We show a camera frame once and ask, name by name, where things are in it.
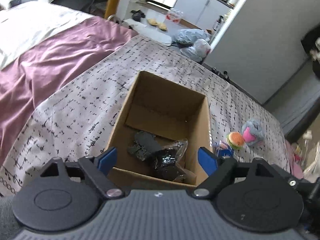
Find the black shoe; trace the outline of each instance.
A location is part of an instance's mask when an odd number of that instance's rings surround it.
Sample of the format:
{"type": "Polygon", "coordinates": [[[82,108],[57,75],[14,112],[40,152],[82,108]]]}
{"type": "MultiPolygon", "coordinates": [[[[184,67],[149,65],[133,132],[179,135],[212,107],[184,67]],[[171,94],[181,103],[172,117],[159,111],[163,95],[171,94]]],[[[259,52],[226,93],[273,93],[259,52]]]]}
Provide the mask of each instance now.
{"type": "Polygon", "coordinates": [[[132,19],[135,20],[136,22],[140,22],[140,20],[141,20],[141,14],[140,14],[140,13],[134,13],[134,14],[132,14],[132,19]]]}
{"type": "Polygon", "coordinates": [[[131,13],[133,13],[133,14],[139,13],[141,15],[141,18],[145,18],[146,17],[146,15],[141,10],[138,10],[138,11],[132,10],[131,13]]]}

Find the white cabinet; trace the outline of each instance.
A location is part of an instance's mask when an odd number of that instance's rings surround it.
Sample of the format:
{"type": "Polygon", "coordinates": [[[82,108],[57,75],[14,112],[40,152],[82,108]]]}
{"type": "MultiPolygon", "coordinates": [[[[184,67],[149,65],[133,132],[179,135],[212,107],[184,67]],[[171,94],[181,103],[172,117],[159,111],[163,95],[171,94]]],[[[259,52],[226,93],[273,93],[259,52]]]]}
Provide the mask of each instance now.
{"type": "Polygon", "coordinates": [[[196,26],[206,30],[212,29],[213,24],[219,18],[220,15],[224,16],[230,8],[217,0],[210,0],[207,6],[205,6],[203,13],[201,14],[196,26]]]}
{"type": "Polygon", "coordinates": [[[187,22],[196,25],[204,7],[210,0],[177,0],[174,8],[182,11],[182,18],[187,22]]]}
{"type": "Polygon", "coordinates": [[[211,29],[219,15],[230,10],[218,0],[177,0],[174,8],[183,12],[184,20],[203,30],[211,29]]]}

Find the hamburger toy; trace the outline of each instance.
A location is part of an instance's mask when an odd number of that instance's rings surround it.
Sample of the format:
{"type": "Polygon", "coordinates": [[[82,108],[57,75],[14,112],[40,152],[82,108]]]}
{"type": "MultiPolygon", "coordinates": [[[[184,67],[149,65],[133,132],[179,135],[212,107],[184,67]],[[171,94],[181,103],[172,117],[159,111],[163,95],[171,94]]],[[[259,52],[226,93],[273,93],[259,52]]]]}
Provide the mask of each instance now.
{"type": "Polygon", "coordinates": [[[229,133],[227,136],[227,143],[230,145],[232,149],[240,150],[244,145],[244,139],[241,133],[232,132],[229,133]]]}

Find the round black disc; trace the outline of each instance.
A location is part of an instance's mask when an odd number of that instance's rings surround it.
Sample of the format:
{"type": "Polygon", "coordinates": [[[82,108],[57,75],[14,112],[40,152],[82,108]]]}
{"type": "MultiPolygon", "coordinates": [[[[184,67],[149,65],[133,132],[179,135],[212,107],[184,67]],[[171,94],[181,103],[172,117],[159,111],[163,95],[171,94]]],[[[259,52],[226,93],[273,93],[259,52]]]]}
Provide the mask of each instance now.
{"type": "Polygon", "coordinates": [[[12,211],[20,223],[44,232],[79,226],[98,206],[98,196],[89,186],[58,176],[35,179],[12,201],[12,211]]]}
{"type": "Polygon", "coordinates": [[[301,196],[274,178],[245,180],[224,188],[217,209],[236,227],[260,233],[279,232],[297,225],[303,211],[301,196]]]}

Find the slipper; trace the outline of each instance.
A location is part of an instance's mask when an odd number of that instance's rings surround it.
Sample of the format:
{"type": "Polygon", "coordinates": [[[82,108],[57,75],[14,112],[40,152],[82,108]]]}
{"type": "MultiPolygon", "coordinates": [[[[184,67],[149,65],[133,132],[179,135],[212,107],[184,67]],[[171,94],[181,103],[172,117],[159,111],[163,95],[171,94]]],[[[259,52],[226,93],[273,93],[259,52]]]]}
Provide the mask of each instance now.
{"type": "Polygon", "coordinates": [[[158,23],[158,28],[161,30],[161,31],[167,31],[167,25],[165,25],[164,23],[158,23]]]}
{"type": "Polygon", "coordinates": [[[136,22],[140,22],[141,14],[139,14],[139,13],[132,14],[132,19],[135,20],[136,22]]]}
{"type": "Polygon", "coordinates": [[[131,13],[139,13],[141,15],[141,18],[146,17],[146,15],[141,10],[138,10],[138,11],[132,10],[131,13]]]}
{"type": "Polygon", "coordinates": [[[152,26],[157,26],[157,21],[156,21],[156,19],[154,19],[154,18],[152,18],[152,19],[148,19],[147,20],[148,21],[148,23],[150,24],[150,25],[152,25],[152,26]]]}

